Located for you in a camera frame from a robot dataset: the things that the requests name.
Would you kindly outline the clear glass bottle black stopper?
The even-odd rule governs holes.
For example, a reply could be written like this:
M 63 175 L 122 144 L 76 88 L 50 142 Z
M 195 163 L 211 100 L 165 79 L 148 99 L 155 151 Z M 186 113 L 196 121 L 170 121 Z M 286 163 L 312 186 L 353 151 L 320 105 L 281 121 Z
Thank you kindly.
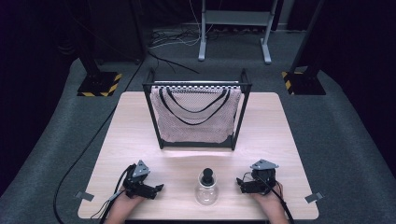
M 199 174 L 194 196 L 200 205 L 213 205 L 217 202 L 219 187 L 217 186 L 217 177 L 211 168 L 205 168 Z

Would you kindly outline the black stand striped base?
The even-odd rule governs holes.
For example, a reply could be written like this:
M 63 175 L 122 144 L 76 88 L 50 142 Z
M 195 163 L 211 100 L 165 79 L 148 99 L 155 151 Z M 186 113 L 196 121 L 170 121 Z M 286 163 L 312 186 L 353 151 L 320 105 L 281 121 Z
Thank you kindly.
M 326 92 L 318 80 L 318 72 L 320 64 L 322 63 L 321 52 L 314 56 L 311 64 L 307 66 L 304 72 L 298 73 L 296 68 L 300 60 L 303 58 L 304 51 L 308 45 L 309 38 L 315 28 L 318 16 L 322 9 L 325 0 L 319 0 L 315 13 L 309 23 L 308 29 L 301 46 L 293 60 L 293 63 L 288 72 L 283 72 L 282 77 L 289 94 L 294 95 L 325 95 Z
M 67 20 L 70 39 L 86 71 L 86 76 L 78 88 L 78 96 L 111 96 L 118 86 L 121 74 L 117 72 L 102 72 L 98 68 L 88 44 L 82 36 L 79 28 L 80 24 L 74 17 L 67 0 L 61 0 L 61 2 L 64 5 L 64 17 Z

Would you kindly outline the grey tape piece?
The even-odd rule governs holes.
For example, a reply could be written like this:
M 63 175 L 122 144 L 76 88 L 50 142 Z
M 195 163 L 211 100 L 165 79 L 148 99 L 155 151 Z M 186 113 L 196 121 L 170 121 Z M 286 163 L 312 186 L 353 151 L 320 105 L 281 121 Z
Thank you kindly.
M 321 200 L 323 197 L 324 195 L 321 192 L 316 192 L 306 196 L 304 199 L 307 203 L 314 203 Z
M 88 192 L 85 192 L 85 191 L 78 191 L 78 192 L 75 194 L 75 197 L 76 197 L 76 198 L 79 198 L 79 199 L 81 199 L 81 200 L 86 200 L 86 201 L 88 201 L 88 202 L 91 202 L 92 199 L 94 198 L 94 196 L 93 196 L 92 194 L 90 194 L 90 193 L 88 193 Z

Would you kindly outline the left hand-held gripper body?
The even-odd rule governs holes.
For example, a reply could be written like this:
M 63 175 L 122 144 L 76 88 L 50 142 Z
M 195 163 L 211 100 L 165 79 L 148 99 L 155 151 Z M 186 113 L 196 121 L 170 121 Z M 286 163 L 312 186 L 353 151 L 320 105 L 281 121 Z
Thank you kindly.
M 148 175 L 149 168 L 143 161 L 139 160 L 138 163 L 130 165 L 126 169 L 126 176 L 122 183 L 126 195 L 128 197 L 134 195 L 144 197 L 147 193 L 156 192 L 152 190 L 153 187 L 144 184 Z

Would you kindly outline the white metal stand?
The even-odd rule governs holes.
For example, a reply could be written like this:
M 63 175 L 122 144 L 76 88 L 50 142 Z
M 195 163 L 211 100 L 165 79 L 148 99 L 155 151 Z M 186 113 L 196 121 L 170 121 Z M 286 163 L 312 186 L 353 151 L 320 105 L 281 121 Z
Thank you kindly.
M 268 48 L 268 39 L 276 15 L 278 0 L 271 0 L 270 3 L 270 9 L 265 11 L 208 10 L 206 8 L 206 0 L 202 0 L 198 60 L 202 62 L 205 59 L 207 25 L 260 26 L 265 28 L 264 37 L 260 39 L 263 59 L 266 64 L 271 64 L 272 59 Z

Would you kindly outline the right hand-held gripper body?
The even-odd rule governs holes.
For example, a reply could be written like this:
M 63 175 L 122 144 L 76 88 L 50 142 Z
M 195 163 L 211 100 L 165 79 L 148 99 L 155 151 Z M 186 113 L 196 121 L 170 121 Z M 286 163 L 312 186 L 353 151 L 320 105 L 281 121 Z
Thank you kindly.
M 252 193 L 268 194 L 276 185 L 277 164 L 260 159 L 253 163 L 250 168 L 253 178 Z

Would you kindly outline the person's right hand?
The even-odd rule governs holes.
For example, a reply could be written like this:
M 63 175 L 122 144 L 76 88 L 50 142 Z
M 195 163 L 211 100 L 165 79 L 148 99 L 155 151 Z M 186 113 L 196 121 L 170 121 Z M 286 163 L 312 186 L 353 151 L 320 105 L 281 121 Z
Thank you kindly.
M 283 206 L 280 198 L 283 197 L 283 186 L 277 183 L 273 187 L 274 192 L 266 195 L 260 193 L 251 193 L 250 196 L 260 205 L 265 214 L 272 214 L 274 212 L 283 212 Z

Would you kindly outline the person's left hand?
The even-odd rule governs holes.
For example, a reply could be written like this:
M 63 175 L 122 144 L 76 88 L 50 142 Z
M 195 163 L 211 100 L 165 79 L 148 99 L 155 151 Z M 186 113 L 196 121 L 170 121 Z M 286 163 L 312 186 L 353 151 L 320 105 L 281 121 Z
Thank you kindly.
M 129 215 L 143 201 L 145 201 L 144 197 L 136 195 L 128 197 L 126 193 L 123 192 L 114 201 L 112 210 L 116 213 Z

